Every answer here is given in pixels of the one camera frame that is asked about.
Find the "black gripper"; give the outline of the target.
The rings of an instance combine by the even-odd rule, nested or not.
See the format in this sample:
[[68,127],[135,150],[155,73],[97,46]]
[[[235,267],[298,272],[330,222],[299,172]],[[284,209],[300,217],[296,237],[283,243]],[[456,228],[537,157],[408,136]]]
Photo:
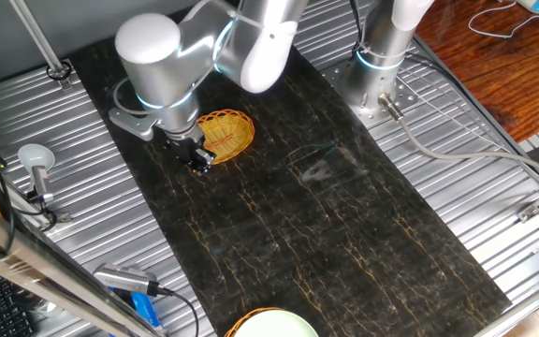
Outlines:
[[167,137],[171,151],[197,175],[202,175],[215,160],[216,154],[202,147],[204,136],[178,139],[167,134]]

